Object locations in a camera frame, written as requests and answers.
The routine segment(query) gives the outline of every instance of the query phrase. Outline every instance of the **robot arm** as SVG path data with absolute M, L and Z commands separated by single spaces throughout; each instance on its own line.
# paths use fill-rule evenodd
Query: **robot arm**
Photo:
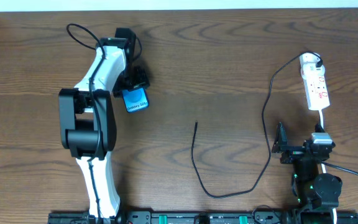
M 122 96 L 126 105 L 128 98 L 131 103 L 142 104 L 140 109 L 148 106 L 144 89 L 149 86 L 149 81 L 141 68 L 132 68 L 135 41 L 133 31 L 123 28 L 117 29 L 114 38 L 101 39 L 102 46 L 96 46 L 95 60 L 82 81 L 76 84 L 74 89 L 62 89 L 59 93 L 62 144 L 70 150 L 71 156 L 76 158 L 81 167 L 88 189 L 89 215 L 95 217 L 98 216 L 95 192 L 98 193 L 100 212 L 105 218 L 115 217 L 120 205 L 111 167 L 111 154 L 117 134 L 111 93 L 114 96 Z M 106 56 L 97 68 L 103 56 L 101 47 Z M 98 125 L 95 114 L 93 120 L 76 117 L 76 114 L 94 113 L 89 80 L 95 70 L 93 96 L 98 107 L 102 133 L 102 150 L 99 151 L 96 150 Z M 132 95 L 140 95 L 140 98 L 134 102 Z M 95 159 L 91 161 L 91 170 L 88 160 L 93 156 Z

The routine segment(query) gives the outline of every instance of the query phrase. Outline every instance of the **brown wood surface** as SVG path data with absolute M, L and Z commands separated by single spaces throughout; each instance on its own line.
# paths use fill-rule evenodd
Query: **brown wood surface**
M 301 51 L 321 54 L 331 106 L 330 162 L 358 171 L 358 9 L 0 13 L 0 223 L 45 223 L 51 211 L 86 210 L 84 178 L 60 143 L 57 94 L 88 71 L 94 53 L 65 32 L 69 22 L 97 36 L 130 27 L 142 40 L 150 108 L 128 114 L 114 99 L 114 179 L 126 205 L 154 210 L 252 210 L 296 205 L 292 167 L 279 155 L 247 195 L 267 146 L 260 112 L 274 71 Z M 78 34 L 94 44 L 85 33 Z M 265 113 L 270 142 L 282 121 L 302 144 L 318 113 L 307 109 L 299 62 L 278 74 Z M 358 211 L 358 177 L 342 178 L 341 210 Z

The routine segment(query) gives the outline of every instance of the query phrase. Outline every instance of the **white wall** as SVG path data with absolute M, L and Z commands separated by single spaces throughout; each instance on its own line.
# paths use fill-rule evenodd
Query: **white wall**
M 0 0 L 0 12 L 358 7 L 358 0 Z

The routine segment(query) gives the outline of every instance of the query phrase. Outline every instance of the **wooden table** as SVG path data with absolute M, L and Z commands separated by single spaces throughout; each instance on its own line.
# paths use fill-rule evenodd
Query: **wooden table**
M 292 167 L 267 160 L 260 112 L 272 74 L 304 50 L 321 54 L 331 106 L 326 130 L 337 147 L 330 162 L 358 171 L 358 9 L 0 13 L 0 223 L 45 223 L 51 211 L 86 210 L 83 175 L 60 142 L 58 92 L 88 71 L 94 52 L 65 26 L 99 37 L 129 27 L 140 37 L 150 77 L 150 107 L 128 114 L 113 100 L 114 179 L 124 204 L 154 210 L 252 210 L 296 205 Z M 85 33 L 77 32 L 89 44 Z M 277 75 L 265 112 L 270 143 L 282 121 L 302 144 L 318 113 L 309 111 L 296 60 Z M 358 211 L 358 177 L 333 169 L 344 185 L 340 210 Z

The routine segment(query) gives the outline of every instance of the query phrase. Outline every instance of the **power outlet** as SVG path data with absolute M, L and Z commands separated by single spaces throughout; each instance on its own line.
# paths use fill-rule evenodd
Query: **power outlet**
M 300 57 L 301 76 L 305 84 L 306 99 L 309 110 L 322 110 L 329 106 L 328 90 L 324 77 L 325 67 L 317 68 L 320 59 L 309 53 Z

